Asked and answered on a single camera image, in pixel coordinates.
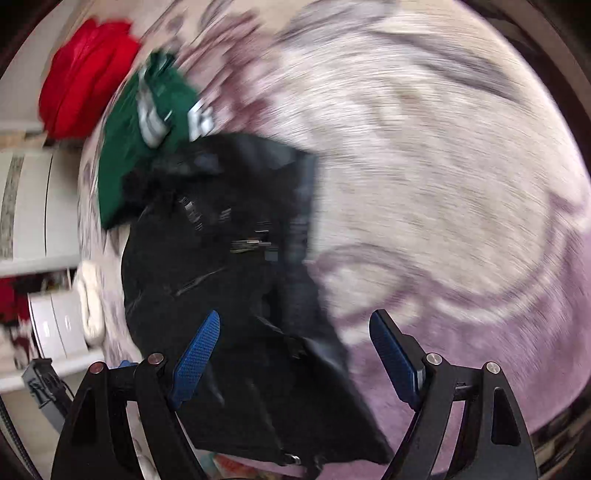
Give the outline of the black leather jacket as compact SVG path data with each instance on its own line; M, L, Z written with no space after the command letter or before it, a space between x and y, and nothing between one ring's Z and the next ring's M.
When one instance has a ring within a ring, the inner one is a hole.
M134 167L122 257L127 327L141 353L180 364L211 313L221 334L178 416L197 448L307 466L391 448L349 377L349 356L304 261L314 154L218 134Z

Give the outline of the white wardrobe drawer unit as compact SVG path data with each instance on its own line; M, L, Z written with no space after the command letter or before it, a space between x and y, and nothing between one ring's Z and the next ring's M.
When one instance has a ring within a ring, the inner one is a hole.
M24 388L22 375L35 359L48 358L67 377L104 358L84 338L73 269L1 279L1 391Z

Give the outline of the white folded knit blanket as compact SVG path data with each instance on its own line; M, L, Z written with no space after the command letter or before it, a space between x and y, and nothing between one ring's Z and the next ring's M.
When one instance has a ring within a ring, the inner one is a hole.
M84 338L92 347L99 347L106 335L101 287L97 265L88 260L82 261L78 265L73 288L79 297Z

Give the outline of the floral bed blanket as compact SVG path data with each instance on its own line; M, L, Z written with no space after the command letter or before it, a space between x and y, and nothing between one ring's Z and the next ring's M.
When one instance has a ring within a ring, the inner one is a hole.
M217 131L320 157L308 268L392 446L370 312L497 363L536 448L590 381L590 176L525 59L458 1L89 1L173 51Z

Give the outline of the green striped folded garment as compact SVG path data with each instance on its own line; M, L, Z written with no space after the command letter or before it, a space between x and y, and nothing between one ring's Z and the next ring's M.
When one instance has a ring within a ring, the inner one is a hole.
M127 174L213 129L211 106L176 69L175 56L152 51L126 82L104 124L97 176L101 227L109 230L125 221Z

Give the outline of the red folded quilt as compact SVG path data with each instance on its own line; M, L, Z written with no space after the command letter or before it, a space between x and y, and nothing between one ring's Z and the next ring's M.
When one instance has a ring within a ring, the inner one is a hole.
M52 140L91 135L140 49L131 23L87 19L54 54L38 112Z

